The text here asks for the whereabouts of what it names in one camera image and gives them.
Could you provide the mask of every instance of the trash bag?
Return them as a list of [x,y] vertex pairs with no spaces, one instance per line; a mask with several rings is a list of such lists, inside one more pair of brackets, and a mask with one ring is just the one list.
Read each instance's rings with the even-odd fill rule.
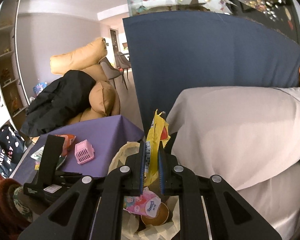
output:
[[[108,173],[125,164],[126,158],[139,151],[139,143],[127,142],[112,159]],[[180,231],[179,198],[170,197],[167,205],[172,218],[161,226],[146,226],[146,229],[138,231],[139,216],[123,211],[121,240],[171,240]]]
[[23,156],[25,140],[11,125],[0,128],[0,174],[8,178]]

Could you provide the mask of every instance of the silver screw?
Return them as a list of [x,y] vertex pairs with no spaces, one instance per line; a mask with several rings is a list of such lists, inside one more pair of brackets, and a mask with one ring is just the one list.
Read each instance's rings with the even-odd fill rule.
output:
[[82,181],[84,184],[88,184],[88,183],[90,183],[90,182],[92,181],[92,178],[89,177],[89,176],[85,176],[85,177],[82,178],[81,181]]
[[130,171],[130,168],[129,168],[128,166],[122,166],[122,167],[120,168],[120,171],[123,172],[123,173],[125,173],[125,172]]
[[180,166],[180,165],[174,166],[173,169],[174,169],[175,172],[182,172],[183,171],[183,167]]
[[219,183],[219,182],[221,182],[221,180],[222,180],[221,177],[218,176],[218,175],[212,176],[212,181],[213,182]]

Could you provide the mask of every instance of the door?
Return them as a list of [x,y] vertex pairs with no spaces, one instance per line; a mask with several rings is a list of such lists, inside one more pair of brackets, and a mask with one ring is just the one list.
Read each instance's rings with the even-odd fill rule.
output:
[[111,40],[112,40],[113,52],[116,55],[116,52],[119,51],[117,33],[115,30],[110,30],[110,35],[111,35]]

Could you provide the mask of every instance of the purple tablecloth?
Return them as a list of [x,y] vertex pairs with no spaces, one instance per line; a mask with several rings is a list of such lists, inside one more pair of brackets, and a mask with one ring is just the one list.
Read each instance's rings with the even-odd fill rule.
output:
[[[122,115],[104,117],[72,125],[67,125],[48,134],[73,134],[76,139],[70,147],[68,157],[61,166],[62,171],[79,172],[93,177],[107,175],[112,158],[119,149],[127,143],[143,138],[144,133]],[[92,161],[79,165],[74,156],[74,145],[87,139],[95,149]],[[13,178],[20,184],[31,182],[35,175],[35,160],[31,155],[42,147],[47,140],[47,134],[41,135],[37,143],[27,154]]]

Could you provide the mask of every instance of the round brown container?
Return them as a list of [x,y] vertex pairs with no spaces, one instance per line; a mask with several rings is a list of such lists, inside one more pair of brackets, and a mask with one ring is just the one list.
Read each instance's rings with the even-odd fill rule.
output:
[[169,209],[165,203],[160,204],[160,207],[155,218],[148,216],[141,216],[141,220],[145,225],[161,226],[163,225],[169,217]]

